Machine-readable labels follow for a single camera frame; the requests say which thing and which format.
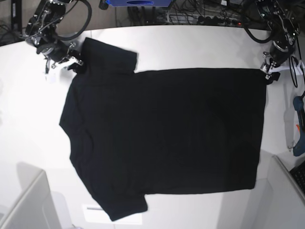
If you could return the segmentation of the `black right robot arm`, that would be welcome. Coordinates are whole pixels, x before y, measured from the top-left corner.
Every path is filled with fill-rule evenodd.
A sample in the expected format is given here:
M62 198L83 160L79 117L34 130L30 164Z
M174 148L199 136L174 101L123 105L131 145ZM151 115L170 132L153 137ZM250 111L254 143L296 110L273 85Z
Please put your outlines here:
M81 2L87 7L88 14L82 28L72 36L60 36L56 29L58 24L70 12L66 10L71 0L42 0L34 15L30 18L22 38L27 44L36 48L37 54L42 54L46 60L45 73L50 69L72 70L81 73L85 63L79 51L75 49L74 40L87 28L92 17L92 7L86 0Z

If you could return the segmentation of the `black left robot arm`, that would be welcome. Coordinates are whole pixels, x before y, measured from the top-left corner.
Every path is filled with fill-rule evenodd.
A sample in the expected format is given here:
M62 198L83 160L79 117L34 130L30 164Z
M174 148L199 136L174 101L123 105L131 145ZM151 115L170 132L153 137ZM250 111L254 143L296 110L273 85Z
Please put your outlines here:
M269 37L263 40L256 38L250 32L246 21L246 11L253 3L257 6L260 17L271 30ZM291 74L296 75L301 64L295 56L300 29L287 4L281 0L248 0L242 8L241 24L248 36L256 43L270 43L270 49L263 52L264 62L260 67L268 84L278 81L281 71L289 70Z

